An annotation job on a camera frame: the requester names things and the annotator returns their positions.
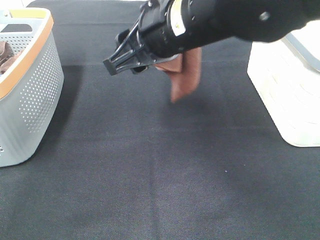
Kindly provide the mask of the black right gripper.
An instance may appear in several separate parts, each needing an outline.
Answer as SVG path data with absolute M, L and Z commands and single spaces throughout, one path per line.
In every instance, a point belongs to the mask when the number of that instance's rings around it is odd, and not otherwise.
M 150 52 L 139 33 L 137 23 L 131 29 L 119 33 L 115 40 L 115 52 L 103 61 L 104 66 L 112 76 L 126 70 L 130 70 L 133 74 L 139 74 L 147 70 L 149 66 L 172 61 L 178 57 L 175 54 L 163 58 Z

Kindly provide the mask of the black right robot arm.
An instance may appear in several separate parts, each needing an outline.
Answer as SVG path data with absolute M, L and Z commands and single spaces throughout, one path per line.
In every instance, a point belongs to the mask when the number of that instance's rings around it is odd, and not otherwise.
M 104 65 L 135 73 L 183 52 L 236 37 L 274 42 L 320 17 L 317 0 L 148 0 L 133 27 L 116 36 Z

